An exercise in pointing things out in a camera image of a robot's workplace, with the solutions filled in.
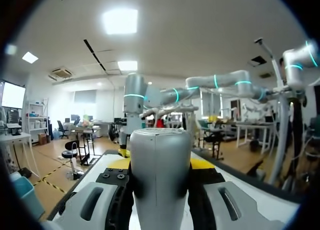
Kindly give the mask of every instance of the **blue bin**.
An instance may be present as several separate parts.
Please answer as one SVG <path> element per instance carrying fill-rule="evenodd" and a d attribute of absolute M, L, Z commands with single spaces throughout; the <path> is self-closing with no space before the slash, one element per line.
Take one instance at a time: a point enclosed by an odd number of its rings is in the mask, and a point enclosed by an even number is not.
<path fill-rule="evenodd" d="M 24 176 L 15 180 L 13 185 L 16 193 L 24 202 L 29 212 L 35 217 L 35 219 L 39 219 L 45 210 L 34 192 L 35 187 Z"/>

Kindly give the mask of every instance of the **shelving unit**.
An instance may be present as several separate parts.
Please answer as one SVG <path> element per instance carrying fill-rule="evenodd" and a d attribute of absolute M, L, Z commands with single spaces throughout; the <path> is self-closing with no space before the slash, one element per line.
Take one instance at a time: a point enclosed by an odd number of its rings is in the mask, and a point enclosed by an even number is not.
<path fill-rule="evenodd" d="M 42 103 L 34 103 L 34 102 L 28 102 L 28 116 L 26 116 L 26 122 L 27 122 L 27 130 L 29 134 L 31 134 L 31 140 L 33 143 L 38 142 L 38 134 L 39 133 L 45 133 L 49 134 L 49 121 L 48 121 L 48 99 L 43 99 Z M 35 113 L 38 116 L 29 116 L 30 113 Z M 36 120 L 40 122 L 45 122 L 45 127 L 40 128 L 30 128 L 30 124 L 35 124 Z"/>

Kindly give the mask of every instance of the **ceiling light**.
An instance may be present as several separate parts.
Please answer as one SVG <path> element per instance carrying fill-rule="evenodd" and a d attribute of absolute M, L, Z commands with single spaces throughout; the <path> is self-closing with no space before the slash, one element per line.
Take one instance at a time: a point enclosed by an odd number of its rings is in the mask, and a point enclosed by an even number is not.
<path fill-rule="evenodd" d="M 138 69 L 137 61 L 118 61 L 118 67 L 121 71 L 136 71 Z"/>
<path fill-rule="evenodd" d="M 29 51 L 22 57 L 23 60 L 29 62 L 30 64 L 32 64 L 33 62 L 35 62 L 38 57 L 34 56 L 33 54 L 31 54 Z"/>
<path fill-rule="evenodd" d="M 137 32 L 138 11 L 132 9 L 117 9 L 108 11 L 102 16 L 108 35 L 132 34 Z"/>

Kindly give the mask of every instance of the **white shelf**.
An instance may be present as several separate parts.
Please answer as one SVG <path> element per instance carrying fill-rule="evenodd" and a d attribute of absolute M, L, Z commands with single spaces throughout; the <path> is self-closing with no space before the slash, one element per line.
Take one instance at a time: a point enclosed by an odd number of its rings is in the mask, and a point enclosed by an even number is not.
<path fill-rule="evenodd" d="M 46 130 L 47 128 L 35 128 L 35 129 L 30 129 L 30 131 L 40 131 L 40 130 Z"/>
<path fill-rule="evenodd" d="M 44 117 L 44 116 L 27 116 L 27 118 L 29 118 L 29 119 L 45 119 L 47 117 Z"/>
<path fill-rule="evenodd" d="M 48 133 L 49 129 L 48 127 L 42 127 L 42 128 L 33 128 L 30 129 L 30 125 L 34 124 L 37 120 L 39 120 L 40 122 L 46 122 L 46 125 L 49 126 L 49 118 L 48 118 L 48 104 L 49 104 L 49 99 L 43 99 L 42 101 L 38 101 L 39 104 L 36 103 L 37 101 L 29 101 L 28 102 L 28 109 L 26 110 L 29 114 L 31 114 L 32 111 L 34 111 L 33 113 L 35 113 L 38 116 L 26 116 L 26 122 L 24 127 L 26 128 L 26 130 L 28 131 L 29 134 L 31 134 L 32 132 L 33 135 L 37 134 L 37 133 L 41 133 L 41 131 L 45 131 Z"/>
<path fill-rule="evenodd" d="M 30 103 L 31 106 L 45 106 L 44 104 L 36 104 L 36 103 Z"/>

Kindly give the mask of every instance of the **yellow black floor tape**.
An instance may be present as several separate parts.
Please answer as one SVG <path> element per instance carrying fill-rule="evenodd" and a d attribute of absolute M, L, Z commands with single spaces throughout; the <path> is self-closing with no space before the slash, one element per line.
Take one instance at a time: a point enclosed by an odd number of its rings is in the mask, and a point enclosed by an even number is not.
<path fill-rule="evenodd" d="M 43 182 L 45 182 L 46 184 L 48 184 L 48 185 L 50 185 L 50 186 L 52 186 L 52 187 L 54 187 L 55 189 L 58 189 L 58 190 L 60 190 L 62 193 L 64 193 L 64 194 L 66 194 L 67 192 L 66 191 L 64 191 L 63 189 L 61 189 L 60 187 L 58 187 L 58 186 L 56 186 L 56 185 L 53 185 L 52 183 L 50 183 L 50 182 L 48 182 L 48 181 L 46 181 L 46 180 L 44 180 L 44 179 L 42 179 L 42 181 Z"/>
<path fill-rule="evenodd" d="M 66 193 L 64 190 L 62 190 L 61 188 L 59 188 L 56 185 L 53 185 L 52 183 L 48 182 L 45 180 L 46 177 L 50 176 L 52 173 L 54 173 L 55 171 L 57 171 L 58 169 L 60 169 L 61 167 L 63 167 L 64 165 L 66 165 L 67 163 L 69 163 L 70 161 L 66 161 L 65 163 L 63 163 L 61 166 L 57 167 L 55 170 L 53 170 L 52 172 L 49 172 L 47 175 L 45 175 L 43 178 L 41 178 L 39 181 L 37 181 L 35 184 L 33 184 L 34 186 L 36 186 L 37 184 L 39 184 L 40 182 L 45 182 L 46 184 L 53 186 L 55 189 L 60 190 L 63 193 Z"/>

